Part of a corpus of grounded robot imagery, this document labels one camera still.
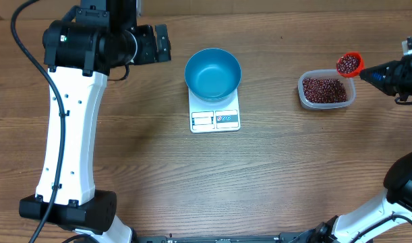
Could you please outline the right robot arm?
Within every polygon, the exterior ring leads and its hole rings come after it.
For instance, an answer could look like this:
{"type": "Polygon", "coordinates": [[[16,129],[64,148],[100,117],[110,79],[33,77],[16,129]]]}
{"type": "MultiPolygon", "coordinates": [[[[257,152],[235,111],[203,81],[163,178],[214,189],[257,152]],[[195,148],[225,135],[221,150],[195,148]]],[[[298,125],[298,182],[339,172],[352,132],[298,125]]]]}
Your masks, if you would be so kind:
{"type": "MultiPolygon", "coordinates": [[[[398,105],[412,105],[412,55],[361,70],[359,77],[398,105]]],[[[384,190],[346,215],[335,216],[292,239],[293,242],[369,242],[403,223],[412,225],[412,152],[398,159],[384,178],[384,190]]]]}

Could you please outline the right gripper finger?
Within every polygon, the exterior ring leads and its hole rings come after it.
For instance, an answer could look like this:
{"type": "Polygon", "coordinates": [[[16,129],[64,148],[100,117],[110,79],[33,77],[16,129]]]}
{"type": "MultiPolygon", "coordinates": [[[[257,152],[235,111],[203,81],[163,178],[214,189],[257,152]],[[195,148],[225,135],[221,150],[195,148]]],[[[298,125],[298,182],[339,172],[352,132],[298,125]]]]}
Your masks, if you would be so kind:
{"type": "Polygon", "coordinates": [[[384,75],[379,74],[378,72],[361,72],[359,76],[362,80],[371,84],[384,94],[392,97],[394,96],[394,89],[389,83],[387,83],[387,79],[384,75]]]}
{"type": "Polygon", "coordinates": [[[399,61],[389,61],[375,67],[369,67],[361,70],[360,76],[387,76],[399,64],[399,61]]]}

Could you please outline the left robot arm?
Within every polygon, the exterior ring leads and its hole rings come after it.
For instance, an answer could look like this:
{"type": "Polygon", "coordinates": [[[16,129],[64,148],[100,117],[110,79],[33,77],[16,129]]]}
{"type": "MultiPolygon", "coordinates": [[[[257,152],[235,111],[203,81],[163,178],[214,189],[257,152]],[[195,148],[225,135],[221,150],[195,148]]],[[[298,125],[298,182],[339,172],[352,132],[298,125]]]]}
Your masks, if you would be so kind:
{"type": "Polygon", "coordinates": [[[97,117],[113,68],[171,60],[164,24],[138,25],[138,3],[82,0],[44,31],[39,72],[49,83],[45,162],[19,214],[73,232],[72,242],[136,242],[116,214],[117,196],[94,183],[97,117]]]}

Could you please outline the orange measuring scoop blue handle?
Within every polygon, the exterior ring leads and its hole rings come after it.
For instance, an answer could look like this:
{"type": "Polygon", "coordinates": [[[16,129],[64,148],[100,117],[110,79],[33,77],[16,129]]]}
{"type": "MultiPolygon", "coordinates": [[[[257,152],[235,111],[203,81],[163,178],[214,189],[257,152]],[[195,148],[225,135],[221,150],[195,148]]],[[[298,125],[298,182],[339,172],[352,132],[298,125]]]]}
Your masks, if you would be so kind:
{"type": "Polygon", "coordinates": [[[364,70],[364,69],[365,69],[364,60],[363,60],[361,54],[360,54],[359,52],[348,52],[348,53],[345,53],[343,56],[345,56],[345,55],[354,55],[354,56],[358,57],[359,60],[360,60],[360,65],[359,65],[359,67],[358,67],[354,72],[351,72],[350,74],[340,74],[340,73],[337,71],[338,74],[341,75],[341,76],[344,77],[344,78],[354,78],[354,77],[356,77],[356,76],[359,76],[361,70],[364,70]]]}

